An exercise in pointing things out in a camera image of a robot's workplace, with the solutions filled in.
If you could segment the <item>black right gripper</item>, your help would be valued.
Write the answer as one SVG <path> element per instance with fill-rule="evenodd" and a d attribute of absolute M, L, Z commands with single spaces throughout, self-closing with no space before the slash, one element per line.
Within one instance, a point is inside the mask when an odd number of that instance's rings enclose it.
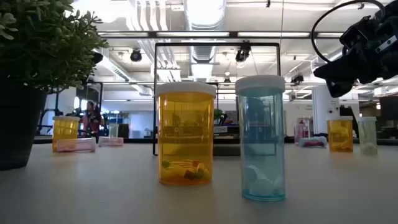
<path fill-rule="evenodd" d="M 340 37 L 346 52 L 343 58 L 361 83 L 377 78 L 390 79 L 397 75 L 397 5 L 385 6 L 385 14 L 364 16 Z M 327 63 L 313 74 L 325 80 L 347 80 L 350 74 L 339 64 Z M 329 81 L 331 97 L 341 97 L 351 91 L 354 81 Z"/>

